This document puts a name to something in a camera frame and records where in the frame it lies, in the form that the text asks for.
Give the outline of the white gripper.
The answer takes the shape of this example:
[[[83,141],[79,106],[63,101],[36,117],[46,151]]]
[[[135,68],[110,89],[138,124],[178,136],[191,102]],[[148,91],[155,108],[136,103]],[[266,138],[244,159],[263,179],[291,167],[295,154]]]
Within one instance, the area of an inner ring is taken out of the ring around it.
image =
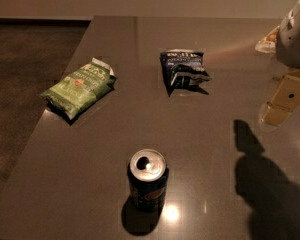
[[[300,69],[300,0],[280,23],[276,56],[286,66]],[[273,96],[261,113],[261,121],[280,126],[299,105],[300,70],[292,70],[280,78]]]

